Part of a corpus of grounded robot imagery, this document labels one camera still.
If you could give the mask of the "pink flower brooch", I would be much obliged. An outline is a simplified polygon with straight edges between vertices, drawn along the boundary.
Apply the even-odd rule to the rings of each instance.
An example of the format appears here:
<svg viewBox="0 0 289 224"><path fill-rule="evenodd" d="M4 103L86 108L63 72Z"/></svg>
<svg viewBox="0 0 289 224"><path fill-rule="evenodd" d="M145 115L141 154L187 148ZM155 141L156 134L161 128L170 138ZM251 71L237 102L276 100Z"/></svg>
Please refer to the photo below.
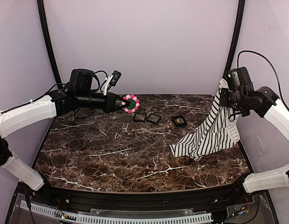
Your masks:
<svg viewBox="0 0 289 224"><path fill-rule="evenodd" d="M137 98L136 95L134 94L126 95L123 97L123 99L130 103L129 106L126 106L123 109L126 113L132 114L139 109L140 100Z"/></svg>

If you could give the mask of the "round yellow grey brooch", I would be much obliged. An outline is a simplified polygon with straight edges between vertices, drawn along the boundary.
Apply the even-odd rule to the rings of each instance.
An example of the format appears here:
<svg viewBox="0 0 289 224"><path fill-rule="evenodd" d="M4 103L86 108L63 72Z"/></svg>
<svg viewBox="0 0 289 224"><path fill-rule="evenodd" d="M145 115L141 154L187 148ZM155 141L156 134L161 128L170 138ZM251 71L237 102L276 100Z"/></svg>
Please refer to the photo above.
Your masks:
<svg viewBox="0 0 289 224"><path fill-rule="evenodd" d="M184 120L182 118L177 118L177 123L182 124L184 123Z"/></svg>

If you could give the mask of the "black white striped garment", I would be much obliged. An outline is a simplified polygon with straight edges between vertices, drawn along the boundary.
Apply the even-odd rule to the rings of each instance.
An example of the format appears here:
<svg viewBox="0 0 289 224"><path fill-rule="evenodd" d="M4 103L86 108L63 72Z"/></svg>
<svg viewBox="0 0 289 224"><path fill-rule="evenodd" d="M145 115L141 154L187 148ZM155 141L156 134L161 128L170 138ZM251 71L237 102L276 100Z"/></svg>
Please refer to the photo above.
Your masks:
<svg viewBox="0 0 289 224"><path fill-rule="evenodd" d="M233 109L220 106L220 94L228 88L227 81L221 79L210 112L202 124L169 146L174 157L187 156L199 161L203 156L232 148L239 140L237 129L239 115L233 115Z"/></svg>

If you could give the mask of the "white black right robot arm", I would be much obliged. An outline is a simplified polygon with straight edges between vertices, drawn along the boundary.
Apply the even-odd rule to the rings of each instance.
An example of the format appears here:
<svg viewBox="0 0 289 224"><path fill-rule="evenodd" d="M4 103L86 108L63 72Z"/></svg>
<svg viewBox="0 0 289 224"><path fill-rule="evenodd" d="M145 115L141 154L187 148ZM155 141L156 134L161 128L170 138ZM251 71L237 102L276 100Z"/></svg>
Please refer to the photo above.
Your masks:
<svg viewBox="0 0 289 224"><path fill-rule="evenodd" d="M220 93L220 105L233 109L230 121L236 115L246 117L255 111L273 125L289 142L289 111L281 98L269 87L257 90L245 67L224 73L227 87ZM289 164L273 170L242 175L238 180L239 188L247 194L276 188L289 188Z"/></svg>

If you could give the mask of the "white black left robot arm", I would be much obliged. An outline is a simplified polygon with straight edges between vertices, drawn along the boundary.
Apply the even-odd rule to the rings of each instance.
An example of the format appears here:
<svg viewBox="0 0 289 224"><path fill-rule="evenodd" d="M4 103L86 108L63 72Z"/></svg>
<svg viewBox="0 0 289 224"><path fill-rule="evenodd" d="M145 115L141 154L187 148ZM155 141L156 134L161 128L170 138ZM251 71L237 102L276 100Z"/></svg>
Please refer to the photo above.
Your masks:
<svg viewBox="0 0 289 224"><path fill-rule="evenodd" d="M108 91L120 77L121 73L118 71L106 74L104 84L91 89L92 80L98 79L96 72L74 69L69 82L63 84L61 89L50 88L35 100L0 111L0 168L11 173L30 189L40 190L45 185L44 178L9 150L5 138L29 125L60 117L80 108L100 109L110 113L130 106L126 98Z"/></svg>

